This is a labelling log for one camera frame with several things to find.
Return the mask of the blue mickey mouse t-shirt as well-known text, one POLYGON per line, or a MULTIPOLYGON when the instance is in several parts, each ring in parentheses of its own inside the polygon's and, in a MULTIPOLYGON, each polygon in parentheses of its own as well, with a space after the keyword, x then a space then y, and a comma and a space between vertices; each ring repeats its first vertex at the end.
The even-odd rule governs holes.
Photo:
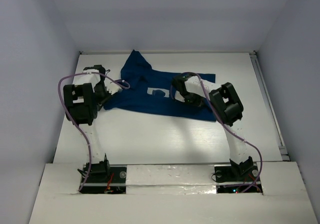
POLYGON ((195 107, 171 98, 170 94, 175 94, 175 90, 170 90, 171 82, 177 75, 154 70, 139 51, 133 50, 120 71, 120 78, 130 88, 116 93, 103 108, 215 122, 207 104, 195 107))

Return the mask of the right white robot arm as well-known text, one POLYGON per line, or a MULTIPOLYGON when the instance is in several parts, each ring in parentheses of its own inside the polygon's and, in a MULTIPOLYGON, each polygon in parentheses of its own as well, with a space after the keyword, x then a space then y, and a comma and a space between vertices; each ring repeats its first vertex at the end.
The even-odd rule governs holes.
POLYGON ((185 72, 172 78, 174 99, 188 105, 200 107, 207 103, 216 120, 223 126, 230 152, 230 174, 242 180, 253 168, 252 157, 247 152, 241 120, 244 106, 230 82, 216 84, 202 79, 198 74, 185 72))

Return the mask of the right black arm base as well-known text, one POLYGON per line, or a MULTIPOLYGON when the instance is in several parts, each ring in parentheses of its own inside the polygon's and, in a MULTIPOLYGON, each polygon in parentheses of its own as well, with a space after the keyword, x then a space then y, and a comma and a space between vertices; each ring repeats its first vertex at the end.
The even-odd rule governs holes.
POLYGON ((258 166, 254 164, 253 168, 242 176, 237 176, 230 165, 214 165, 214 171, 211 179, 216 183, 218 194, 239 194, 239 193, 263 193, 261 179, 258 178, 258 166))

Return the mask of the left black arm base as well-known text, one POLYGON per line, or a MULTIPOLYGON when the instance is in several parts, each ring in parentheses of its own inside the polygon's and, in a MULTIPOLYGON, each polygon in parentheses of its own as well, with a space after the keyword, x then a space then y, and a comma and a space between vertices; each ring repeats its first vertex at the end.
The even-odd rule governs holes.
POLYGON ((83 169, 78 169, 78 172, 81 175, 79 185, 80 193, 111 195, 126 193, 126 165, 111 165, 107 168, 107 165, 102 161, 100 163, 92 164, 89 176, 84 183, 88 168, 89 163, 87 163, 83 169))

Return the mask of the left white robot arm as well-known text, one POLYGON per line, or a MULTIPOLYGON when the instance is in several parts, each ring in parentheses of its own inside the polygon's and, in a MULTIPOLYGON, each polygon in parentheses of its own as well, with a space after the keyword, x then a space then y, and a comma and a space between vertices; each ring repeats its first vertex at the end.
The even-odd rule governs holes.
POLYGON ((89 162, 79 172, 83 177, 88 175, 101 182, 110 178, 111 167, 102 151, 94 120, 103 104, 112 97, 105 85, 106 73, 102 65, 86 67, 77 82, 66 84, 62 89, 66 118, 81 128, 90 147, 89 162))

